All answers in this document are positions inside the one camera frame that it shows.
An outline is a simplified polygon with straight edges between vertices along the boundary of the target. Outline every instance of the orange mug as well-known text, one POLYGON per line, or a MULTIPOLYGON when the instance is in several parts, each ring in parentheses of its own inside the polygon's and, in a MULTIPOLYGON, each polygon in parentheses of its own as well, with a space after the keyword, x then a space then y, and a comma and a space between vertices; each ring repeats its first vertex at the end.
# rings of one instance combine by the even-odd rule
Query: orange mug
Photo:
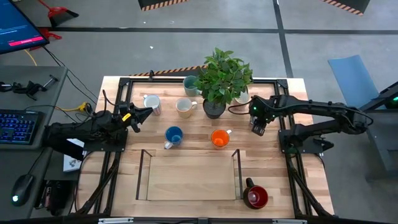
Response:
POLYGON ((223 149, 229 143, 229 135, 231 130, 216 130, 211 134, 211 142, 216 149, 223 149))

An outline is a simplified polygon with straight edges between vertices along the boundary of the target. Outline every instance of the backlit keyboard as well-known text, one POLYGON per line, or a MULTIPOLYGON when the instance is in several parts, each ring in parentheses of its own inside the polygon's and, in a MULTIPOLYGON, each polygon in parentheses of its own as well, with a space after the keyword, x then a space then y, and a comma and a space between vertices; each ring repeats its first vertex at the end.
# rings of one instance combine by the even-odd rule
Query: backlit keyboard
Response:
POLYGON ((38 111, 0 110, 0 144, 32 144, 42 117, 38 111))

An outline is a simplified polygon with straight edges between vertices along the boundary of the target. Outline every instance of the concrete floor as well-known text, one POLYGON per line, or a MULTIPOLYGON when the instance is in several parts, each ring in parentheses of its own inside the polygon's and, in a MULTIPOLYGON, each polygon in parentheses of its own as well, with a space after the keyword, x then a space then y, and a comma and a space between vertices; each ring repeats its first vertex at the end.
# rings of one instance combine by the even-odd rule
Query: concrete floor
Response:
MULTIPOLYGON (((191 0, 141 12, 133 0, 47 0, 80 17, 65 27, 240 28, 276 29, 272 0, 191 0)), ((279 0, 285 29, 397 30, 398 1, 372 0, 363 17, 319 0, 279 0)), ((20 8, 37 26, 49 26, 37 1, 20 8)), ((250 62, 255 77, 286 77, 278 34, 220 32, 57 32, 63 37, 48 49, 94 93, 104 75, 128 75, 201 65, 214 47, 233 50, 250 62)), ((341 101, 343 95, 327 62, 360 54, 378 90, 397 81, 396 35, 297 35, 286 41, 295 78, 304 78, 309 98, 341 101)), ((32 52, 39 65, 55 65, 42 49, 32 52)), ((25 52, 0 55, 1 65, 32 65, 25 52)), ((58 105, 73 108, 84 96, 65 82, 58 105)), ((315 122, 324 118, 314 117, 315 122)), ((69 122, 55 112, 53 121, 69 122)), ((398 182, 369 184, 364 175, 380 165, 365 135, 331 134, 335 147, 325 153, 326 176, 335 213, 343 218, 398 223, 398 182)))

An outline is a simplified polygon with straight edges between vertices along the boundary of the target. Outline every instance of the black plant pot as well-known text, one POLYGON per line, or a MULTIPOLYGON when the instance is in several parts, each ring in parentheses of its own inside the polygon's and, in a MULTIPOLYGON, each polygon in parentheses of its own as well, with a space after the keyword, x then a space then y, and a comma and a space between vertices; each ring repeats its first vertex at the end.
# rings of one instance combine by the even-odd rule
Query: black plant pot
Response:
POLYGON ((207 117, 210 119, 219 118, 224 113, 225 108, 226 105, 214 104, 207 99, 203 101, 203 109, 205 110, 207 117))

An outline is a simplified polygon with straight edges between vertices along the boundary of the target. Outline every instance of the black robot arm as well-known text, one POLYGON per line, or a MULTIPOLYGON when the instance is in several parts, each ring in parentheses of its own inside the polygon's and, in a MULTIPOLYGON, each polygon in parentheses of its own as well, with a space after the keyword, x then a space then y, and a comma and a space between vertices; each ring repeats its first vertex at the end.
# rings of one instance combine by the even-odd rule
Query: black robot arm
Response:
MULTIPOLYGON (((252 132, 262 136, 267 124, 279 116, 289 116, 295 113, 327 116, 333 120, 308 126, 294 124, 289 130, 281 130, 279 137, 282 152, 292 153, 291 148, 302 147, 304 141, 312 136, 340 132, 361 134, 368 128, 367 116, 363 112, 342 103, 298 100, 290 95, 272 96, 266 100, 254 95, 249 105, 249 114, 253 123, 252 132)), ((315 151, 310 149, 307 152, 323 152, 333 147, 331 142, 322 139, 314 139, 314 141, 320 146, 315 148, 319 149, 314 149, 315 151)))
POLYGON ((83 148, 67 139, 79 139, 85 144, 94 142, 102 148, 122 145, 125 144, 127 127, 140 132, 138 124, 142 124, 152 112, 152 108, 137 108, 131 103, 119 114, 104 110, 82 123, 53 123, 45 128, 43 145, 81 161, 83 148))

